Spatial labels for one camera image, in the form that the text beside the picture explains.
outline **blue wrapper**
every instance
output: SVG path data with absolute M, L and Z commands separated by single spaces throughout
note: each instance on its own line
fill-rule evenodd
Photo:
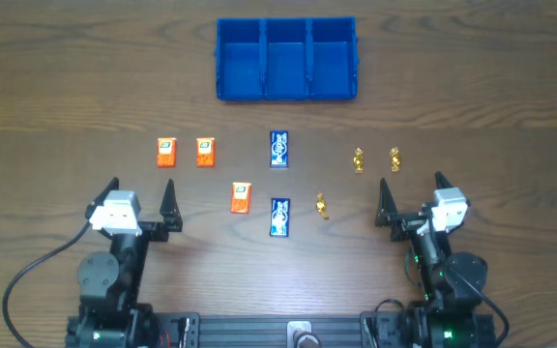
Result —
M 287 145 L 287 130 L 272 130 L 270 132 L 270 167 L 287 168 L 289 166 L 289 147 Z
M 270 237 L 289 236 L 289 198 L 272 198 L 272 217 L 270 218 Z

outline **wood grain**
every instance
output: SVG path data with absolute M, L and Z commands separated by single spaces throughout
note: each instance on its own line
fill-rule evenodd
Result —
M 218 101 L 216 18 L 295 15 L 358 18 L 358 98 Z M 268 169 L 271 129 L 290 130 L 287 171 Z M 178 138 L 174 170 L 156 168 L 159 136 Z M 215 169 L 194 166 L 198 136 L 217 139 Z M 401 269 L 408 245 L 372 222 L 381 177 L 415 209 L 436 170 L 473 202 L 452 244 L 487 260 L 485 293 L 512 324 L 504 346 L 557 345 L 557 1 L 0 1 L 0 347 L 17 346 L 7 283 L 76 233 L 112 176 L 148 219 L 175 180 L 185 232 L 151 246 L 141 289 L 157 310 L 359 313 L 420 298 Z M 229 213 L 234 181 L 253 184 L 248 216 Z M 277 195 L 294 207 L 286 240 L 268 237 Z M 90 233 L 18 284 L 11 312 L 30 342 L 63 345 L 77 264 L 107 247 Z

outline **blue bin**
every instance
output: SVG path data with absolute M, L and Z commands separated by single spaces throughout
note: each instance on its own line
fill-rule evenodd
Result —
M 221 18 L 223 101 L 351 100 L 358 93 L 354 17 Z

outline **orange tic tac box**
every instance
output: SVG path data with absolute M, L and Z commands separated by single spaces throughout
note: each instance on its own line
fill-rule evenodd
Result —
M 233 183 L 233 190 L 231 191 L 231 213 L 249 213 L 250 189 L 250 183 Z
M 175 154 L 178 150 L 176 138 L 159 138 L 156 164 L 159 168 L 175 168 Z
M 213 167 L 214 152 L 214 138 L 197 138 L 197 167 Z

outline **gold wrapped candy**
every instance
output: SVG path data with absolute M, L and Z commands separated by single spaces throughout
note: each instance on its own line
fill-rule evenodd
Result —
M 398 148 L 394 147 L 391 149 L 391 168 L 392 171 L 397 172 L 398 167 L 401 165 L 401 154 L 398 152 Z
M 317 212 L 321 214 L 321 217 L 328 219 L 328 216 L 326 215 L 326 200 L 324 199 L 324 194 L 322 192 L 317 193 L 317 204 L 315 204 L 315 207 L 317 208 Z
M 356 167 L 356 174 L 363 174 L 363 165 L 365 165 L 365 159 L 363 158 L 363 149 L 356 148 L 356 157 L 354 158 L 354 166 Z

